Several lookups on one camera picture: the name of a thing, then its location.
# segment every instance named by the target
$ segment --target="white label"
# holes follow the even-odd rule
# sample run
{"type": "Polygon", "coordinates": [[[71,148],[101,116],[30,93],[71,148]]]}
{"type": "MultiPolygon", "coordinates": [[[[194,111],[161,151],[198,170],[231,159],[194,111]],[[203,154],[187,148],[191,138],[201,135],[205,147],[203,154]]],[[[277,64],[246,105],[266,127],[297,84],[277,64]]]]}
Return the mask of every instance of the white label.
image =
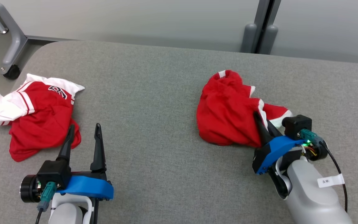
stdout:
{"type": "Polygon", "coordinates": [[[323,178],[319,178],[317,179],[317,183],[319,184],[319,187],[329,187],[329,186],[333,186],[333,185],[340,185],[340,184],[344,184],[345,180],[343,179],[343,175],[342,173],[337,175],[337,176],[333,176],[333,177],[323,177],[323,178]]]}

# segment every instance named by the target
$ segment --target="red jersey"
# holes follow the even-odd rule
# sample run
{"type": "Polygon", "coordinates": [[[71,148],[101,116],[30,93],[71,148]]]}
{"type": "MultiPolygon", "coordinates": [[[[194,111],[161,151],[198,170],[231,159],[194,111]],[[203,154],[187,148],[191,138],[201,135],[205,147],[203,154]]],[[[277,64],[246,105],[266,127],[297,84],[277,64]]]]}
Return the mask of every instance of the red jersey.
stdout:
{"type": "Polygon", "coordinates": [[[20,162],[41,149],[60,146],[71,124],[76,128],[71,147],[76,147],[81,134],[71,114],[74,96],[83,89],[61,78],[27,74],[20,88],[4,97],[0,95],[0,125],[11,125],[12,159],[20,162]]]}
{"type": "Polygon", "coordinates": [[[233,143],[261,147],[254,121],[258,112],[267,129],[267,120],[280,128],[285,117],[292,116],[283,106],[265,104],[252,98],[254,86],[243,85],[237,72],[224,70],[213,75],[203,88],[196,117],[200,137],[209,143],[227,146],[233,143]]]}

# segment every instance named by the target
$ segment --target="white sleeve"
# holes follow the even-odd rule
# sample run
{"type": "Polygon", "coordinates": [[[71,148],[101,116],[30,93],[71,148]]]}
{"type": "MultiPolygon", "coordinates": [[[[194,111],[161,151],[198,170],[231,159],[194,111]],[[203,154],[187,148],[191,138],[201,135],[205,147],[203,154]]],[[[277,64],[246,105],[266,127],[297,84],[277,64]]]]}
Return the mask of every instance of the white sleeve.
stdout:
{"type": "Polygon", "coordinates": [[[7,125],[26,114],[27,106],[18,92],[12,92],[4,97],[0,94],[0,125],[7,125]]]}
{"type": "MultiPolygon", "coordinates": [[[[85,87],[83,87],[81,85],[75,84],[74,82],[71,82],[71,81],[68,81],[68,80],[65,80],[62,78],[45,78],[42,76],[30,74],[30,73],[27,74],[26,81],[24,81],[23,85],[25,85],[26,83],[29,83],[29,82],[43,82],[46,85],[62,88],[65,91],[67,91],[68,93],[70,93],[72,99],[74,99],[74,96],[77,92],[85,89],[85,87]]],[[[18,88],[17,90],[21,89],[20,91],[24,91],[25,87],[22,88],[22,86],[20,86],[20,88],[18,88]]]]}

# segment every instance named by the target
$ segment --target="gray padded table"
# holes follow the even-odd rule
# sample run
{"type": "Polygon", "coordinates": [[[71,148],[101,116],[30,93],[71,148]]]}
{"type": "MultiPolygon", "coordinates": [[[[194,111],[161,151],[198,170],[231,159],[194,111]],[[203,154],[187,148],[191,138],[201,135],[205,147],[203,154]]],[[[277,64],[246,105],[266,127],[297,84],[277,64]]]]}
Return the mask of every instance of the gray padded table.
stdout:
{"type": "MultiPolygon", "coordinates": [[[[313,119],[342,168],[349,215],[358,223],[358,64],[104,42],[67,41],[38,50],[26,73],[85,86],[73,118],[82,135],[71,152],[73,171],[89,170],[94,129],[101,123],[112,201],[100,203],[99,223],[293,223],[268,175],[256,176],[253,149],[216,146],[198,135],[196,108],[218,71],[239,72],[255,97],[313,119]]],[[[0,127],[0,223],[34,223],[36,204],[19,196],[21,180],[36,174],[58,149],[21,162],[8,152],[0,127]]],[[[315,163],[336,175],[331,159],[315,163]]],[[[343,191],[336,187],[343,205],[343,191]]],[[[47,223],[49,211],[40,223],[47,223]]]]}

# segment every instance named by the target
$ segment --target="green connector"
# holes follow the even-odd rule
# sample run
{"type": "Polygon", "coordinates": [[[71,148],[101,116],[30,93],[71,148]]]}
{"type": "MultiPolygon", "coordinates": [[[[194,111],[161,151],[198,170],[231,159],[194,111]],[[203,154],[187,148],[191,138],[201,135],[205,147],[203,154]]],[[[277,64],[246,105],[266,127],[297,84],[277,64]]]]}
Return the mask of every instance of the green connector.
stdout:
{"type": "Polygon", "coordinates": [[[319,142],[324,141],[320,136],[316,135],[316,133],[309,131],[308,129],[302,129],[300,132],[300,138],[307,140],[307,143],[310,142],[314,145],[319,144],[319,142]]]}
{"type": "Polygon", "coordinates": [[[48,182],[45,186],[44,191],[41,194],[41,201],[37,205],[37,209],[40,210],[42,208],[43,212],[48,210],[49,202],[52,197],[56,193],[57,186],[55,182],[48,182]]]}

